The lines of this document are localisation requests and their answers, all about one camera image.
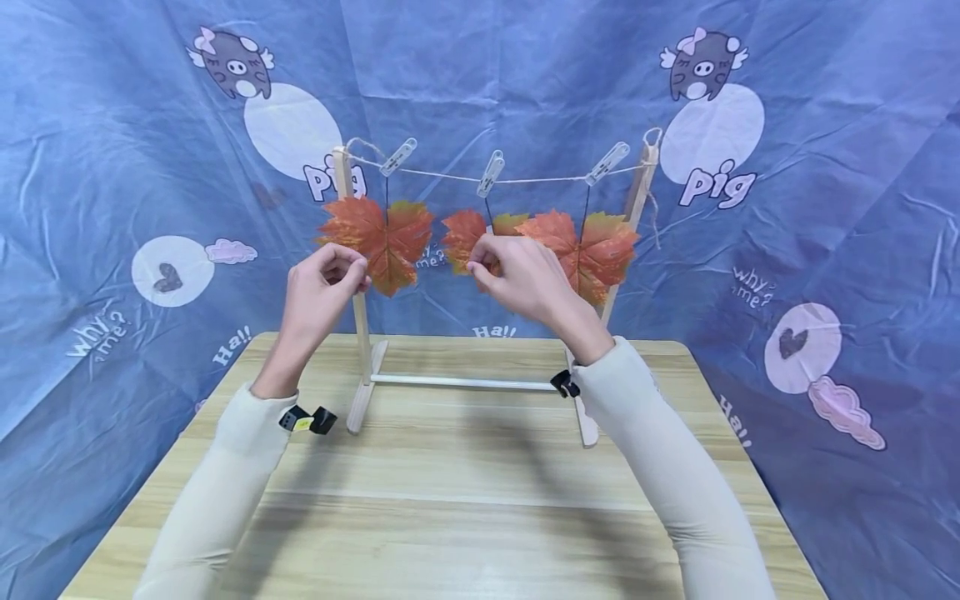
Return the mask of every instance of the maple leaf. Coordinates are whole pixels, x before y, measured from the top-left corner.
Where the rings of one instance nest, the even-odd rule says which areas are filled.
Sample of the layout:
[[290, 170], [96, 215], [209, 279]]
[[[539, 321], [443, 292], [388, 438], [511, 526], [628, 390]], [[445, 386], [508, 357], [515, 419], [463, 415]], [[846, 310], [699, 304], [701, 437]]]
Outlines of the maple leaf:
[[539, 214], [516, 230], [552, 250], [570, 285], [593, 306], [606, 301], [607, 288], [626, 278], [634, 243], [640, 238], [623, 216], [605, 212], [587, 217], [580, 240], [570, 215], [556, 210]]
[[414, 266], [430, 241], [433, 215], [424, 203], [393, 203], [383, 210], [366, 196], [341, 198], [326, 206], [332, 215], [320, 231], [321, 244], [333, 242], [367, 257], [373, 287], [392, 298], [397, 290], [417, 282]]
[[[516, 226], [527, 220], [529, 215], [500, 215], [493, 219], [494, 235], [519, 235]], [[453, 273], [466, 275], [467, 262], [477, 240], [487, 232], [487, 220], [476, 210], [459, 210], [444, 219], [449, 231], [440, 241], [446, 252], [446, 259], [453, 265]], [[498, 265], [490, 265], [491, 272], [499, 275]]]

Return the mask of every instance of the forearm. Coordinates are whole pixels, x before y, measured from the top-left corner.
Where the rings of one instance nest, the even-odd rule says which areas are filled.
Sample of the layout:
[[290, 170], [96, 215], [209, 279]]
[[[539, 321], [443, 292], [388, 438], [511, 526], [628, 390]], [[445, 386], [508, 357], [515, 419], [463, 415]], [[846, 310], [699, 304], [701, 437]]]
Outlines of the forearm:
[[750, 523], [730, 486], [663, 400], [633, 347], [616, 338], [602, 358], [573, 371], [588, 415], [623, 453], [672, 539], [686, 597], [775, 598]]
[[279, 421], [296, 402], [259, 399], [246, 385], [236, 393], [160, 530], [135, 600], [201, 600], [219, 587], [286, 449]]

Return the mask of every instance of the black strap buckle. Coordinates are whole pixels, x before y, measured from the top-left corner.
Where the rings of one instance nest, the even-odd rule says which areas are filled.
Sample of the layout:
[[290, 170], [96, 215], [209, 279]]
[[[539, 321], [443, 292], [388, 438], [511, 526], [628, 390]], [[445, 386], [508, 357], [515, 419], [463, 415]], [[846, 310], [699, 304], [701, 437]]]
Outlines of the black strap buckle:
[[309, 430], [319, 436], [325, 436], [333, 428], [337, 416], [323, 408], [317, 409], [312, 416], [298, 405], [294, 405], [280, 418], [280, 426], [293, 433]]
[[333, 428], [333, 423], [337, 422], [337, 416], [320, 406], [317, 412], [313, 414], [313, 422], [310, 423], [310, 431], [319, 436], [325, 436]]
[[553, 378], [550, 379], [550, 385], [557, 388], [557, 391], [560, 392], [560, 396], [562, 397], [577, 397], [580, 395], [580, 388], [577, 387], [577, 384], [573, 383], [570, 371], [564, 370], [555, 374]]

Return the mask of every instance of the wooden table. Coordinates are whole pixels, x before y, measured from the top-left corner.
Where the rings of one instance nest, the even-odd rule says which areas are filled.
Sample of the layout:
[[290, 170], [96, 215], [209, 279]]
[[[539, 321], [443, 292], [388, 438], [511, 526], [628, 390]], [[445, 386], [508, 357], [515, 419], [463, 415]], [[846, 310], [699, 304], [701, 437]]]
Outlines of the wooden table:
[[[258, 337], [238, 358], [62, 598], [131, 597], [217, 419], [273, 340]], [[389, 372], [547, 380], [564, 366], [555, 341], [390, 340]], [[745, 507], [779, 598], [824, 598], [689, 352], [636, 347]], [[327, 340], [300, 405], [345, 420], [355, 356], [354, 337]], [[626, 462], [606, 438], [582, 449], [570, 400], [379, 384], [358, 437], [343, 421], [327, 437], [293, 436], [222, 597], [682, 599], [680, 581]]]

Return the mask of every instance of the cloud illustration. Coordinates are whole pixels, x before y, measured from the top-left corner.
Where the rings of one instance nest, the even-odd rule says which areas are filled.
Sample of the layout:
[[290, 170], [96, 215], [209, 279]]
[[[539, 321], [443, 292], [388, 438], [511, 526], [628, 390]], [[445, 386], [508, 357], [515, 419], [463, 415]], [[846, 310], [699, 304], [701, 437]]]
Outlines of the cloud illustration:
[[206, 257], [210, 259], [210, 262], [217, 262], [225, 265], [235, 265], [241, 262], [250, 262], [257, 256], [256, 250], [250, 246], [247, 246], [243, 242], [231, 242], [230, 240], [224, 238], [218, 239], [216, 244], [207, 246], [205, 250]]
[[887, 447], [883, 436], [871, 426], [870, 413], [860, 407], [860, 396], [853, 388], [834, 383], [824, 375], [810, 384], [807, 394], [813, 410], [837, 431], [850, 434], [874, 450]]

